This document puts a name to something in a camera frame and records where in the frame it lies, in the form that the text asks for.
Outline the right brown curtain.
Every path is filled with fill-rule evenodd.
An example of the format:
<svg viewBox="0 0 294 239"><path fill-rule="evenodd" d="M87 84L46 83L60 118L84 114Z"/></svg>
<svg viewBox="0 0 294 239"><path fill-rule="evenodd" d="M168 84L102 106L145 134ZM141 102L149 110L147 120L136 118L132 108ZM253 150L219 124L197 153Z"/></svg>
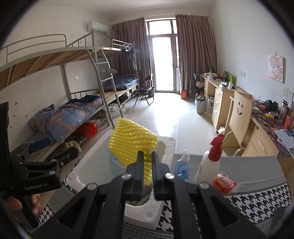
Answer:
<svg viewBox="0 0 294 239"><path fill-rule="evenodd" d="M176 15L181 88L189 90L193 74L217 71L214 32L207 16Z"/></svg>

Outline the white pump lotion bottle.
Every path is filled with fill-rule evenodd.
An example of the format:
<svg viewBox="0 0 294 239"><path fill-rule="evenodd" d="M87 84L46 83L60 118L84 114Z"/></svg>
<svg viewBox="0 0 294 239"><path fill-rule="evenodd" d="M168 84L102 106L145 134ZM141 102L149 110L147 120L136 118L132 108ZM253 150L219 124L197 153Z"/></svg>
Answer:
<svg viewBox="0 0 294 239"><path fill-rule="evenodd" d="M200 162L198 171L195 176L195 183L207 182L209 185L213 183L218 172L220 165L220 157L222 155L222 143L224 135L217 135L211 142L211 148L206 151Z"/></svg>

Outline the blue surgical face mask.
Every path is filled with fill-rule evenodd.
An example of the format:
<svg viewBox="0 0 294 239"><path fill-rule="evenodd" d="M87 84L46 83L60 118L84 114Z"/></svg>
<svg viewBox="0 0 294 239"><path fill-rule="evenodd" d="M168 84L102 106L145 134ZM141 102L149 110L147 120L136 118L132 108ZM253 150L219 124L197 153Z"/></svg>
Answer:
<svg viewBox="0 0 294 239"><path fill-rule="evenodd" d="M113 153L110 154L110 167L112 169L112 172L117 175L125 173L126 171L124 165L118 160L118 158Z"/></svg>

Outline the blue liquid clear bottle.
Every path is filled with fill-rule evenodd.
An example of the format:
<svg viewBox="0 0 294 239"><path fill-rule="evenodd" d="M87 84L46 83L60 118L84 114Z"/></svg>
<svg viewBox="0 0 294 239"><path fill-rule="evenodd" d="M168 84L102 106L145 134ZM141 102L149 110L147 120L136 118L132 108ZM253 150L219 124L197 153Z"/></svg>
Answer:
<svg viewBox="0 0 294 239"><path fill-rule="evenodd" d="M181 177L185 182L189 179L189 171L191 168L190 153L187 149L184 149L183 154L179 160L177 160L174 168L174 175Z"/></svg>

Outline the black folding chair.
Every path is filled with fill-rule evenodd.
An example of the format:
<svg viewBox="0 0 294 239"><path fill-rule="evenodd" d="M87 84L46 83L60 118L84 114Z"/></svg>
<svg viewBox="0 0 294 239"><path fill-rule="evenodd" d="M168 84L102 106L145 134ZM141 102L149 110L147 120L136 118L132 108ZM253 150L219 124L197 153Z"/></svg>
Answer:
<svg viewBox="0 0 294 239"><path fill-rule="evenodd" d="M151 98L152 98L153 100L155 100L155 99L154 99L154 94L152 93L152 89L153 89L153 87L152 87L152 85L151 85L151 83L152 83L152 78L153 78L153 74L149 74L149 75L143 80L143 83L141 84L141 86L140 86L138 89L136 89L136 90L134 91L134 93L135 93L136 96L137 96L137 97L136 97L136 101L135 101L135 103L134 103L134 106L137 104L137 101L138 101L140 95L143 95L143 96L141 97L141 100L142 100L143 98L145 98L145 100L146 100L148 106L151 105L151 103L149 103L149 102L148 102L148 99L147 99L147 95L148 95L148 93L151 93Z"/></svg>

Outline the white air conditioner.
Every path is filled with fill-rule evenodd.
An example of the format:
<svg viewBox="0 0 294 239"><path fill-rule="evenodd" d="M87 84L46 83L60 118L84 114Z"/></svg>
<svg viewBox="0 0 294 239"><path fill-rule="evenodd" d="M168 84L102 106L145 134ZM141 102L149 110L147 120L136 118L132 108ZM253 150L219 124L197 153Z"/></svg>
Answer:
<svg viewBox="0 0 294 239"><path fill-rule="evenodd" d="M92 30L100 33L108 33L109 27L107 25L92 21L91 23L87 24L87 31L92 32Z"/></svg>

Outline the cartoon girl wall picture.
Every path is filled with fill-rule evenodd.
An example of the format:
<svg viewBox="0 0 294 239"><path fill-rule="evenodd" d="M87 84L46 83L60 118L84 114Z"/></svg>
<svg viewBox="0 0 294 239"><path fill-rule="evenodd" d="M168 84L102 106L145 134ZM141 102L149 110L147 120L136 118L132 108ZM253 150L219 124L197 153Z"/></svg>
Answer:
<svg viewBox="0 0 294 239"><path fill-rule="evenodd" d="M283 57L278 55L268 55L268 77L283 83L284 81Z"/></svg>

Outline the grey trash bin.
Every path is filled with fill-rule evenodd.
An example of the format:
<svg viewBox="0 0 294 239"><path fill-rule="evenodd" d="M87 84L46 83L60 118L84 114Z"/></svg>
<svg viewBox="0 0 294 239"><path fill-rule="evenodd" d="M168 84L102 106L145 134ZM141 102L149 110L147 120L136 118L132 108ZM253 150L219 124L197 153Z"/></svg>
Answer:
<svg viewBox="0 0 294 239"><path fill-rule="evenodd" d="M206 111L206 98L204 96L198 96L194 101L196 105L196 112L198 114L203 114Z"/></svg>

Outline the glass balcony door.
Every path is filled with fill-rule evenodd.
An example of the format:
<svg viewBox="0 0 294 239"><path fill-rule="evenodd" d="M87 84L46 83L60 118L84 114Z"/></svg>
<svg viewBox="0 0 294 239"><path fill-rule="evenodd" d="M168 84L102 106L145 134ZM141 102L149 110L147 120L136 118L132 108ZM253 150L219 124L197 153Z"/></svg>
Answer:
<svg viewBox="0 0 294 239"><path fill-rule="evenodd" d="M146 21L150 63L156 92L177 91L178 43L175 18Z"/></svg>

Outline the blue plaid quilt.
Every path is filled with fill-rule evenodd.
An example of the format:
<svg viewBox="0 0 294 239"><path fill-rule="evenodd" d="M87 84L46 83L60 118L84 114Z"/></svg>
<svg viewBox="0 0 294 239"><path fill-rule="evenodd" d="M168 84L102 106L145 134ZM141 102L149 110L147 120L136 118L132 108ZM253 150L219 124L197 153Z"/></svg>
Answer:
<svg viewBox="0 0 294 239"><path fill-rule="evenodd" d="M80 99L72 99L59 108L54 104L37 112L29 121L33 131L51 136L55 141L63 143L78 127L94 115L97 108L103 105L101 97L86 95Z"/></svg>

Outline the red bag under bed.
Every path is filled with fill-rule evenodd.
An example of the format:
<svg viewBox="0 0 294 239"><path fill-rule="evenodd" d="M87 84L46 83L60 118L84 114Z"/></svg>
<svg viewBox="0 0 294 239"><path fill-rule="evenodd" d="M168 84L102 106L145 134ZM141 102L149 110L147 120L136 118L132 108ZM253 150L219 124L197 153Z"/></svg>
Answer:
<svg viewBox="0 0 294 239"><path fill-rule="evenodd" d="M77 129L77 133L83 137L94 137L98 131L98 126L93 122L85 122Z"/></svg>

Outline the brown curtain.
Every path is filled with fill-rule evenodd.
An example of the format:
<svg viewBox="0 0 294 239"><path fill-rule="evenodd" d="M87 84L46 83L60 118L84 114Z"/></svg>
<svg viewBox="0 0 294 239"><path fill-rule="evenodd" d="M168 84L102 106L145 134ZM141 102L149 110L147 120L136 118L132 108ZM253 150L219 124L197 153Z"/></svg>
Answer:
<svg viewBox="0 0 294 239"><path fill-rule="evenodd" d="M214 32L207 16L176 15L181 88L189 90L193 74L217 71Z"/></svg>
<svg viewBox="0 0 294 239"><path fill-rule="evenodd" d="M146 34L146 22L143 17L112 25L112 38L119 45L131 44L132 53L114 58L114 68L119 75L135 74L139 86L144 87L145 78L151 74L150 49Z"/></svg>

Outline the houndstooth table cloth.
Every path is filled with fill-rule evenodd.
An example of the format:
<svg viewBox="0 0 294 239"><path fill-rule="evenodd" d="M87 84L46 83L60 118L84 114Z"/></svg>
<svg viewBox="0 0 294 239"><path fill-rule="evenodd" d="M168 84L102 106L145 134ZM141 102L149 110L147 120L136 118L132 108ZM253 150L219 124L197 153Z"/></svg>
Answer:
<svg viewBox="0 0 294 239"><path fill-rule="evenodd" d="M220 158L220 171L237 183L226 199L264 234L269 234L277 208L291 204L290 187L276 156ZM158 219L154 230L125 222L123 238L173 238L173 218L170 202L155 209L154 201L148 210Z"/></svg>

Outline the wooden desk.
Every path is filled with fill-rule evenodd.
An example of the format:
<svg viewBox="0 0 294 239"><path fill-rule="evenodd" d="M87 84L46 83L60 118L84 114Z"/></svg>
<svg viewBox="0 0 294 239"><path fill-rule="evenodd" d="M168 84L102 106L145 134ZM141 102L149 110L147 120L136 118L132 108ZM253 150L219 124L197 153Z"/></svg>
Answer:
<svg viewBox="0 0 294 239"><path fill-rule="evenodd" d="M220 87L220 81L202 75L205 97L214 97L212 124L224 127L223 146L235 149L234 156L276 156L286 177L293 173L293 151L276 133L283 129L277 119L266 117L258 102L241 89Z"/></svg>

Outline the red snack packet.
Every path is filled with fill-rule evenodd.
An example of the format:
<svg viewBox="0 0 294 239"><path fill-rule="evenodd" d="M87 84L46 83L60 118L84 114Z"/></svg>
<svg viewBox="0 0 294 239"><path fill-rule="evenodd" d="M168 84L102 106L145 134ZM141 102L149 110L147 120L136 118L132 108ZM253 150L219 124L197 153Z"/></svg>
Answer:
<svg viewBox="0 0 294 239"><path fill-rule="evenodd" d="M219 172L212 183L212 187L216 189L220 194L226 196L236 187L237 183L233 181L224 172Z"/></svg>

